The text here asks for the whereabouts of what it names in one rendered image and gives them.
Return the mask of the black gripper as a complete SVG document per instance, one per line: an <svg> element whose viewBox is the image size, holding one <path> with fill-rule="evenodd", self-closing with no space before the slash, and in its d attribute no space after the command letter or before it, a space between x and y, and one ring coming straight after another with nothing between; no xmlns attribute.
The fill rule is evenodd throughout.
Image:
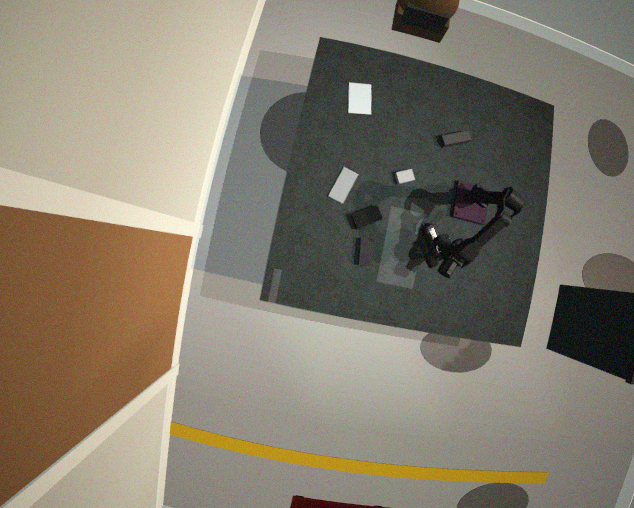
<svg viewBox="0 0 634 508"><path fill-rule="evenodd" d="M459 239L457 239L457 240L453 241L453 242L452 242L452 245L459 245L459 243L460 243L462 240L463 240L462 238L459 238ZM464 241L464 240L463 240L463 241ZM427 254L425 254L423 257L424 257L424 259L425 259L425 261L426 261L426 263L427 263L427 266L428 266L428 267L430 267L430 268L432 268L432 267L434 267L434 266L438 266L438 265L439 265L439 263L438 263L438 262L439 262L440 260L443 260L443 259L445 259L445 258L447 257L447 249L448 249L450 246L452 246L452 245L449 245L449 246L447 246L447 248L444 248L444 250L441 250L441 251L440 251L440 255L438 255L438 256L435 256L435 254L434 254L434 252L433 252L433 251L432 251L432 252L429 252L429 253L427 253ZM441 257L441 258L440 258L440 257ZM448 257L447 257L447 258L448 258Z"/></svg>

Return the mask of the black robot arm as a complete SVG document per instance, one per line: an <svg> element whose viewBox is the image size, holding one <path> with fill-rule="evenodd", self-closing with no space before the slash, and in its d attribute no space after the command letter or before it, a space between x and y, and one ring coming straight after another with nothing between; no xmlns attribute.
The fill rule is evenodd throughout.
<svg viewBox="0 0 634 508"><path fill-rule="evenodd" d="M452 245L447 233L435 237L433 243L438 246L438 251L444 250L447 246L447 257L438 268L438 272L450 278L457 266L464 268L469 265L479 255L479 250L491 238L493 238L501 229L512 223L512 219L520 215L525 200L514 188L505 188L502 192L486 191L478 184L475 184L471 190L465 191L465 204L479 205L486 208L490 204L497 204L497 212L495 217L487 225L485 225L472 238L462 240L459 245ZM513 215L505 213L505 205L514 211ZM463 262L463 261L464 262Z"/></svg>

